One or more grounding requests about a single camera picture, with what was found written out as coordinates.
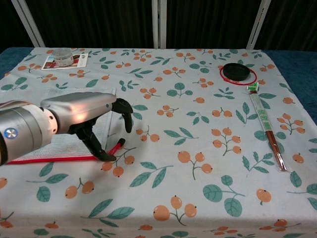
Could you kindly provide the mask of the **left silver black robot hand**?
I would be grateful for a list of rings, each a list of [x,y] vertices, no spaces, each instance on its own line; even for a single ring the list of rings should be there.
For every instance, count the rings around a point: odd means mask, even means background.
[[[115,156],[106,153],[93,133],[97,119],[113,111],[122,115],[126,132],[132,130],[131,105],[113,94],[75,92],[45,99],[40,105],[54,115],[58,134],[77,135],[91,154],[103,162],[115,161]]]

